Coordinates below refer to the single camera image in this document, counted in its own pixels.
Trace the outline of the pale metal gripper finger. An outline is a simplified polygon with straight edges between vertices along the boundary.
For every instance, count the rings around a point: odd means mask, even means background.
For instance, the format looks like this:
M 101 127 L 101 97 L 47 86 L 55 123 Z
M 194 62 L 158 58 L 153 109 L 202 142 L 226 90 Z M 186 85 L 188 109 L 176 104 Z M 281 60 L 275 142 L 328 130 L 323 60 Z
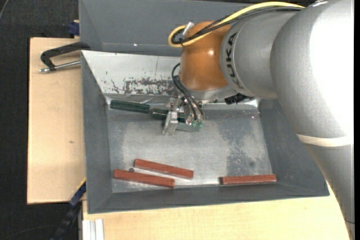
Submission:
M 172 112 L 168 111 L 163 127 L 163 134 L 172 134 Z
M 177 112 L 172 111 L 170 113 L 170 122 L 169 122 L 169 134 L 173 135 L 178 125 L 178 114 Z

